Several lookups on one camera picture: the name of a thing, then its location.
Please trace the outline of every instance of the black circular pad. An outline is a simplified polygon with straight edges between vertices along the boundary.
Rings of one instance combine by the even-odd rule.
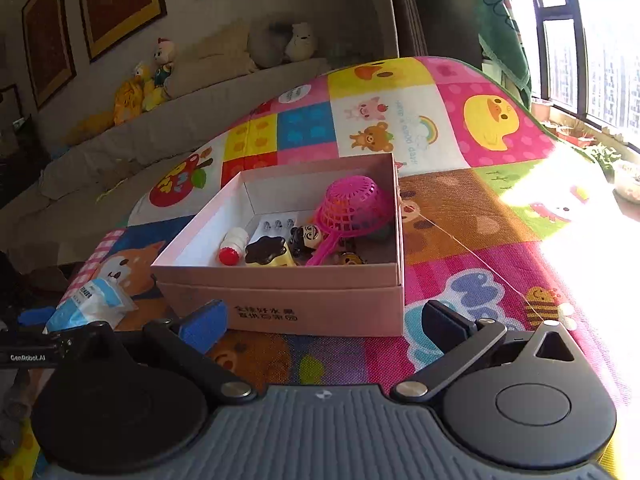
[[[532,358],[457,380],[443,398],[443,421],[465,447],[495,463],[556,469],[602,451],[616,410],[589,368]]]
[[[122,474],[184,448],[206,416],[201,391],[178,374],[92,361],[53,374],[31,424],[48,460],[78,473]]]

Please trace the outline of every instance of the rainbow print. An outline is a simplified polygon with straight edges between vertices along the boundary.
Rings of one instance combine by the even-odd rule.
[[[436,126],[436,123],[424,115],[420,115],[418,118],[420,119],[420,124],[426,126],[429,131],[429,135],[427,135],[427,142],[429,144],[433,144],[436,139],[438,139],[438,127]]]

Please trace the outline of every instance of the thin string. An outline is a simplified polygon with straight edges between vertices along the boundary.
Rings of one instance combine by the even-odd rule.
[[[449,238],[451,238],[453,241],[455,241],[455,243],[463,246],[468,252],[473,254],[473,256],[475,256],[478,260],[480,260],[482,262],[482,264],[485,265],[491,272],[493,272],[496,276],[498,276],[501,280],[503,280],[507,285],[509,285],[509,288],[511,290],[513,290],[518,296],[520,296],[525,301],[525,303],[527,303],[527,305],[529,305],[530,309],[533,311],[533,313],[536,316],[538,316],[540,318],[541,321],[545,320],[545,318],[540,316],[538,311],[535,308],[533,308],[533,305],[529,303],[529,301],[527,300],[525,295],[522,294],[519,290],[517,290],[513,285],[511,285],[511,283],[509,283],[507,280],[505,280],[504,277],[500,274],[500,272],[495,270],[491,265],[489,265],[480,256],[478,256],[475,252],[473,252],[471,249],[469,249],[465,244],[463,244],[460,240],[458,240],[454,235],[446,232],[442,227],[440,227],[438,224],[436,224],[436,222],[434,222],[433,220],[428,219],[426,216],[423,216],[420,213],[418,213],[418,215],[420,215],[422,218],[424,218],[427,222],[432,224],[434,227],[437,227],[438,229],[440,229],[444,234],[446,234]]]

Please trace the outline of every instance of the pink plastic handle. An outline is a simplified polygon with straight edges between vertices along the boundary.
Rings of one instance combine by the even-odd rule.
[[[340,235],[338,233],[331,233],[327,238],[322,240],[322,243],[316,249],[316,252],[311,259],[306,263],[306,266],[321,265],[327,255],[334,250],[334,247],[338,244]]]

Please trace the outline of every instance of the blue tile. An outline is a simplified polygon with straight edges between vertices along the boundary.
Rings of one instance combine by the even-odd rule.
[[[335,142],[331,104],[318,103],[279,113],[277,133],[279,150]]]

